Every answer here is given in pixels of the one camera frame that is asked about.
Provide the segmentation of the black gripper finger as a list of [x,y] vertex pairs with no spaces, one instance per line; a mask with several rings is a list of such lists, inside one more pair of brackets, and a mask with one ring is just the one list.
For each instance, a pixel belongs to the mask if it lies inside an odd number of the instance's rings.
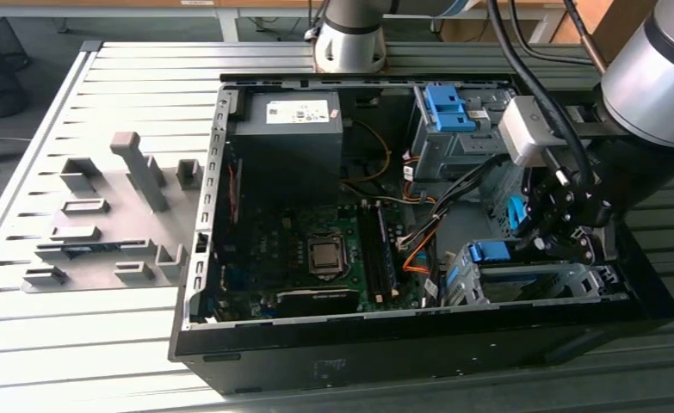
[[522,173],[525,213],[519,226],[598,226],[595,185],[567,167],[533,167]]
[[585,228],[577,228],[571,234],[531,233],[514,244],[513,252],[526,258],[543,256],[551,261],[577,262],[589,266],[607,262],[603,239]]

